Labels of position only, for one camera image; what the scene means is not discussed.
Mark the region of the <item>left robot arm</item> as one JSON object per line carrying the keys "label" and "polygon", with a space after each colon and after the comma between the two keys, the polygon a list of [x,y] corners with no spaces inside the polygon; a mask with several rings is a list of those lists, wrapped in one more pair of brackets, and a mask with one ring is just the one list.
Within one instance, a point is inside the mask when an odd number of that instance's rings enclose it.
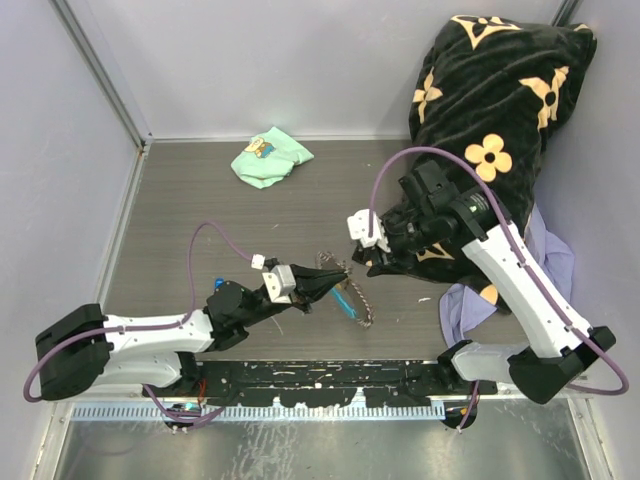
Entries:
{"label": "left robot arm", "polygon": [[130,317],[107,315],[98,304],[76,308],[35,339],[41,399],[62,401],[112,385],[191,395],[200,384],[195,355],[229,350],[249,327],[290,308],[310,312],[348,273],[278,264],[261,277],[254,290],[225,280],[204,307],[184,314]]}

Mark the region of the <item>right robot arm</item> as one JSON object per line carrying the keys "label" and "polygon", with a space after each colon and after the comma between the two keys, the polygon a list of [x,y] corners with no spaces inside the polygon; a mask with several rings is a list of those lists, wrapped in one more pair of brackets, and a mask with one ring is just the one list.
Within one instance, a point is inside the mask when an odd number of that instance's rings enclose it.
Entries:
{"label": "right robot arm", "polygon": [[438,361],[444,390],[459,394],[473,381],[511,383],[545,404],[596,361],[615,364],[606,326],[594,327],[566,301],[521,239],[517,226],[483,183],[460,190],[430,161],[399,181],[407,200],[398,213],[379,217],[368,207],[347,219],[354,258],[369,275],[416,275],[417,255],[452,243],[484,275],[521,325],[526,342],[481,344],[462,339]]}

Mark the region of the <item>blue handled key ring organizer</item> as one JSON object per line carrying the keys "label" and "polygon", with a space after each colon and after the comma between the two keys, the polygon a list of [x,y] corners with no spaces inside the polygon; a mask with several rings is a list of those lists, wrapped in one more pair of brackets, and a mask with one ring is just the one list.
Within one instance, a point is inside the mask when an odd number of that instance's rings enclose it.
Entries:
{"label": "blue handled key ring organizer", "polygon": [[343,291],[334,287],[331,294],[349,319],[355,321],[362,328],[370,328],[374,323],[375,313],[362,287],[354,279],[352,268],[328,251],[318,252],[315,262],[319,269],[343,268],[347,272],[348,278],[345,280],[349,282],[347,289]]}

